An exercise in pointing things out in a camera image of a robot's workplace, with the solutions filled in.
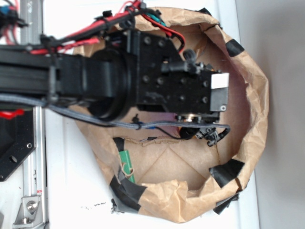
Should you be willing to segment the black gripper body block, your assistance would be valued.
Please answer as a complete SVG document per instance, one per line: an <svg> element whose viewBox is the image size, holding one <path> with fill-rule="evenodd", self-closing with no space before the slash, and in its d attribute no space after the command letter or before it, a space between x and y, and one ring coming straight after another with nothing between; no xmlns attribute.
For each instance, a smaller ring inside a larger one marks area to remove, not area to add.
<svg viewBox="0 0 305 229"><path fill-rule="evenodd" d="M151 33L130 30L127 51L136 57L135 107L219 122L228 104L228 73L197 62L193 50L185 50L183 60L172 41Z"/></svg>

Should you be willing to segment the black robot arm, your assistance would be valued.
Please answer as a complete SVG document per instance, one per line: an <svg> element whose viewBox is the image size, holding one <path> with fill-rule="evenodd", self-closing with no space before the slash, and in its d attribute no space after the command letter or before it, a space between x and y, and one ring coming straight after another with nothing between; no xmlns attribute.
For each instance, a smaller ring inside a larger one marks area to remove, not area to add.
<svg viewBox="0 0 305 229"><path fill-rule="evenodd" d="M104 121L140 111L219 120L227 109L229 74L180 55L167 38L136 30L111 33L91 57L40 56L1 50L0 108L79 105Z"/></svg>

